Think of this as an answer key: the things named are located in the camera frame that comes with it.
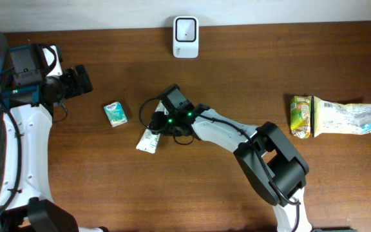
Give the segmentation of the teal white tissue pack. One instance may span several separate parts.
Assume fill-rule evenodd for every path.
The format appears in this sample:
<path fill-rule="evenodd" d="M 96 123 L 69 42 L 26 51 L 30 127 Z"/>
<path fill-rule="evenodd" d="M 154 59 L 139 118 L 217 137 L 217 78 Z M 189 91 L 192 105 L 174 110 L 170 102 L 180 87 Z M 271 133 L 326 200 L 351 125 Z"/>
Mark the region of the teal white tissue pack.
<path fill-rule="evenodd" d="M 106 105 L 104 107 L 104 111 L 113 128 L 120 126 L 121 124 L 125 124 L 128 121 L 120 102 L 113 102 L 109 105 Z"/>

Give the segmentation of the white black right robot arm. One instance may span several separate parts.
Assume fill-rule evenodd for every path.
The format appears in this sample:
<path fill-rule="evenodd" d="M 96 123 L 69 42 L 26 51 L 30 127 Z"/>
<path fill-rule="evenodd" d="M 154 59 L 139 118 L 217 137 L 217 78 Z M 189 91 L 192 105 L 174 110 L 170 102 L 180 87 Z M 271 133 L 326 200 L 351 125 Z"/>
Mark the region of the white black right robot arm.
<path fill-rule="evenodd" d="M 304 206 L 309 166 L 277 125 L 242 124 L 207 105 L 195 106 L 176 84 L 155 99 L 164 109 L 153 114 L 147 129 L 174 139 L 211 142 L 230 151 L 255 192 L 272 206 L 278 231 L 312 231 Z"/>

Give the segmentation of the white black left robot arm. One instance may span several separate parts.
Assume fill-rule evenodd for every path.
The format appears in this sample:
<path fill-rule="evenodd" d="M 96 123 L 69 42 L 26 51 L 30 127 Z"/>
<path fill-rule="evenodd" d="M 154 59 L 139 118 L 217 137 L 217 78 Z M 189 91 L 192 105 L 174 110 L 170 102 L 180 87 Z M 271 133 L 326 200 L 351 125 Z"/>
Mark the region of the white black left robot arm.
<path fill-rule="evenodd" d="M 82 65 L 63 70 L 56 44 L 9 50 L 0 67 L 0 231 L 80 231 L 75 217 L 53 201 L 48 142 L 54 109 L 92 91 Z"/>

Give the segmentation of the white tube tan cap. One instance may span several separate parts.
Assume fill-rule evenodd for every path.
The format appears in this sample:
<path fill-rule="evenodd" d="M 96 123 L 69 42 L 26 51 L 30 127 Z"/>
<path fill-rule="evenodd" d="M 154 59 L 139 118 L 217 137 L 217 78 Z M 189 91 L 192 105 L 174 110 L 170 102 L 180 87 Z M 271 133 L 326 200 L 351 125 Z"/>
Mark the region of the white tube tan cap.
<path fill-rule="evenodd" d="M 154 154 L 157 150 L 160 134 L 153 134 L 150 130 L 145 129 L 136 149 Z"/>

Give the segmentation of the yellow white snack bag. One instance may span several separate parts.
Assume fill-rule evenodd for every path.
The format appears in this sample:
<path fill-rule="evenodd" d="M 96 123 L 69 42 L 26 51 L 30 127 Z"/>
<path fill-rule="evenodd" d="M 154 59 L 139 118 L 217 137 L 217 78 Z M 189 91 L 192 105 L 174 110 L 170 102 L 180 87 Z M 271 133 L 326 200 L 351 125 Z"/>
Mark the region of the yellow white snack bag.
<path fill-rule="evenodd" d="M 371 134 L 371 103 L 324 101 L 313 97 L 313 136 L 322 133 Z"/>

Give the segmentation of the green drink pouch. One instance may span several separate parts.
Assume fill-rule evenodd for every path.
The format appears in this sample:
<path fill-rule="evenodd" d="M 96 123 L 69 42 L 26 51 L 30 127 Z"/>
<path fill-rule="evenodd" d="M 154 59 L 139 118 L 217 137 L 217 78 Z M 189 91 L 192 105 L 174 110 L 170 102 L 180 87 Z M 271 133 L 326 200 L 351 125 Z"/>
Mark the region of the green drink pouch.
<path fill-rule="evenodd" d="M 312 97 L 294 96 L 290 101 L 290 130 L 299 139 L 311 134 Z"/>

